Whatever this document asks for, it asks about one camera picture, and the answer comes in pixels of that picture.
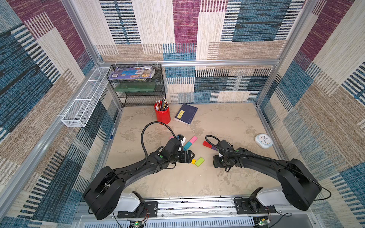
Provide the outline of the teal long block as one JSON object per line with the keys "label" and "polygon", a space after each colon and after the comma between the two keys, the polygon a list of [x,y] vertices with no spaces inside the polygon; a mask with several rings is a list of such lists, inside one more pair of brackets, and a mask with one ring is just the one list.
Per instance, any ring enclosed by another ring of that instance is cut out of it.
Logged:
{"label": "teal long block", "polygon": [[192,146],[193,144],[191,142],[187,142],[186,145],[183,147],[184,150],[188,151],[189,148]]}

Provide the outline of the red long block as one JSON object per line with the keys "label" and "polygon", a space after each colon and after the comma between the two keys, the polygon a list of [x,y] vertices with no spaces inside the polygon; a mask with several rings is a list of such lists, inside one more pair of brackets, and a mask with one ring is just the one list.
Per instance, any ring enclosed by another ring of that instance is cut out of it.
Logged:
{"label": "red long block", "polygon": [[210,145],[207,141],[204,141],[202,145],[212,149],[212,145]]}

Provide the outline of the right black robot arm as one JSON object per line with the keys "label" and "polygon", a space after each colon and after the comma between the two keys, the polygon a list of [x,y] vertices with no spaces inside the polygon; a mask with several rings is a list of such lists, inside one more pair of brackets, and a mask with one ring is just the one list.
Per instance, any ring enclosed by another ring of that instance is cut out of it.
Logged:
{"label": "right black robot arm", "polygon": [[299,210],[308,210],[322,190],[318,181],[300,160],[277,160],[255,154],[245,148],[234,149],[226,140],[219,141],[214,147],[219,152],[219,155],[213,157],[215,168],[224,168],[229,172],[236,166],[268,175],[280,183],[286,200]]}

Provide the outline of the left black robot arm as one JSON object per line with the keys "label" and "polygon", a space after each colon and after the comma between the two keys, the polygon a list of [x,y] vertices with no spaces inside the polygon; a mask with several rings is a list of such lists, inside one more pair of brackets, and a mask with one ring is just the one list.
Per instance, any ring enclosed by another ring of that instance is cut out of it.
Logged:
{"label": "left black robot arm", "polygon": [[172,138],[166,146],[159,147],[144,160],[123,168],[102,168],[86,187],[83,199],[97,220],[105,219],[117,208],[125,187],[168,168],[170,164],[191,163],[194,157],[192,151],[183,149],[180,140]]}

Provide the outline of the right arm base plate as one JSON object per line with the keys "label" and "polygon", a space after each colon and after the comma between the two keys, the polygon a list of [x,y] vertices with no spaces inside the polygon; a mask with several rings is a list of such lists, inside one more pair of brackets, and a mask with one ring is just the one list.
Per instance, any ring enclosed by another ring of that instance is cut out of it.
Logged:
{"label": "right arm base plate", "polygon": [[276,213],[274,206],[263,206],[256,199],[235,197],[233,203],[237,214],[272,214]]}

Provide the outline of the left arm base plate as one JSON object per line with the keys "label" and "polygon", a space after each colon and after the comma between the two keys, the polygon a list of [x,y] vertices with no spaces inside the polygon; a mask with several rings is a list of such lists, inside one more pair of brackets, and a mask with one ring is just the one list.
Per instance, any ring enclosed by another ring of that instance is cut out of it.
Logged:
{"label": "left arm base plate", "polygon": [[158,210],[157,201],[145,201],[141,203],[137,209],[133,212],[119,211],[117,214],[118,219],[131,219],[131,218],[156,218]]}

